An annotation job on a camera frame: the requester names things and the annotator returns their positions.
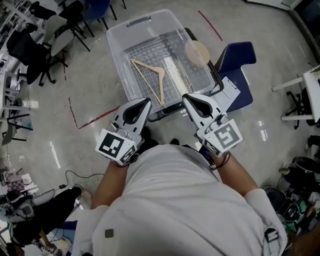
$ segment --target blue chair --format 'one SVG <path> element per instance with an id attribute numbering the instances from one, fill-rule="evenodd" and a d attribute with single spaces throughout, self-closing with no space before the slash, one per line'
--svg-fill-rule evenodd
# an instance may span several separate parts
<path id="1" fill-rule="evenodd" d="M 251 42 L 228 44 L 214 65 L 221 79 L 228 77 L 240 90 L 240 94 L 227 112 L 241 109 L 253 102 L 253 98 L 241 66 L 257 62 L 254 46 Z"/>
<path id="2" fill-rule="evenodd" d="M 105 21 L 104 16 L 106 15 L 106 12 L 109 7 L 113 13 L 114 19 L 116 21 L 118 20 L 116 14 L 114 12 L 114 9 L 111 6 L 111 0 L 85 0 L 85 1 L 90 6 L 89 6 L 89 9 L 83 14 L 82 21 L 93 37 L 95 37 L 95 35 L 91 31 L 91 29 L 89 28 L 87 22 L 97 20 L 100 23 L 100 19 L 101 19 L 106 30 L 108 30 L 109 28 L 107 26 L 107 23 Z"/>

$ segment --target wooden clothes hanger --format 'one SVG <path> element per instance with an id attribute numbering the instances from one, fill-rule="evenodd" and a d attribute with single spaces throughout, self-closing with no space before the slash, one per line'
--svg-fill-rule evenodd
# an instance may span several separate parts
<path id="1" fill-rule="evenodd" d="M 151 89 L 151 91 L 153 92 L 154 96 L 156 97 L 156 99 L 159 101 L 159 103 L 161 105 L 163 105 L 164 102 L 164 86 L 163 86 L 163 79 L 165 77 L 165 70 L 162 67 L 158 67 L 158 66 L 149 66 L 139 60 L 136 60 L 135 58 L 130 59 L 130 61 L 133 63 L 133 65 L 135 66 L 135 68 L 138 70 L 138 72 L 140 73 L 140 75 L 142 76 L 143 80 L 146 82 L 146 84 L 149 86 L 149 88 Z M 139 70 L 139 68 L 137 67 L 136 64 L 139 64 L 147 69 L 150 69 L 154 72 L 157 72 L 159 75 L 159 87 L 160 87 L 160 100 L 158 98 L 158 96 L 155 94 L 154 90 L 152 89 L 151 85 L 147 82 L 146 78 L 144 77 L 144 75 L 141 73 L 141 71 Z"/>

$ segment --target wire mesh grid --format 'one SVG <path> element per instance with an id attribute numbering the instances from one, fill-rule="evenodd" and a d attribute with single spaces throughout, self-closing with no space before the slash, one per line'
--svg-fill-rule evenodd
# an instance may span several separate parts
<path id="1" fill-rule="evenodd" d="M 139 90 L 142 97 L 149 97 L 152 101 L 152 108 L 166 108 L 182 100 L 185 93 L 193 93 L 210 86 L 212 83 L 203 68 L 193 66 L 185 57 L 184 33 L 176 31 L 155 37 L 142 42 L 124 51 L 122 62 L 127 63 L 133 79 L 136 81 L 130 84 L 133 91 Z M 164 106 L 156 99 L 152 90 L 146 84 L 136 67 L 130 59 L 136 59 L 152 67 L 164 69 L 163 98 Z M 151 85 L 153 91 L 160 99 L 159 75 L 147 67 L 136 64 L 145 79 Z M 135 95 L 128 95 L 128 99 L 136 98 Z"/>

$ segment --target polished floor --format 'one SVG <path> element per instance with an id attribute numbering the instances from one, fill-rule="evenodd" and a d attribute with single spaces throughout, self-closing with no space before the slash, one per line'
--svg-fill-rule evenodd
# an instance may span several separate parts
<path id="1" fill-rule="evenodd" d="M 253 43 L 257 63 L 243 67 L 253 103 L 229 114 L 243 136 L 243 142 L 232 153 L 259 186 L 276 185 L 280 177 L 278 169 L 290 163 L 293 157 L 305 154 L 306 139 L 315 132 L 315 128 L 304 121 L 300 122 L 298 130 L 294 130 L 293 122 L 282 122 L 281 116 L 292 103 L 284 90 L 271 91 L 272 86 L 310 69 L 307 62 L 315 63 L 289 15 L 241 0 L 125 0 L 125 3 L 127 10 L 121 0 L 112 1 L 118 21 L 109 11 L 106 22 L 110 27 L 148 12 L 170 9 L 183 26 L 190 28 L 207 46 L 213 63 L 227 44 Z M 223 41 L 198 11 L 208 18 Z M 27 142 L 13 141 L 2 149 L 8 150 L 15 169 L 23 168 L 30 173 L 41 192 L 65 184 L 66 170 L 89 176 L 103 173 L 108 166 L 108 160 L 95 152 L 95 146 L 101 129 L 113 115 L 78 128 L 125 103 L 127 97 L 103 24 L 93 21 L 90 27 L 95 37 L 86 30 L 84 41 L 91 52 L 75 39 L 66 55 L 69 67 L 64 70 L 62 65 L 56 65 L 51 72 L 56 84 L 46 80 L 43 87 L 35 82 L 22 88 L 25 103 L 32 108 L 30 119 L 34 131 L 26 134 Z M 160 143 L 178 138 L 183 144 L 196 147 L 195 126 L 180 112 L 147 125 Z M 72 173 L 68 173 L 68 177 L 69 184 L 82 182 L 92 192 L 101 178 L 81 179 Z"/>

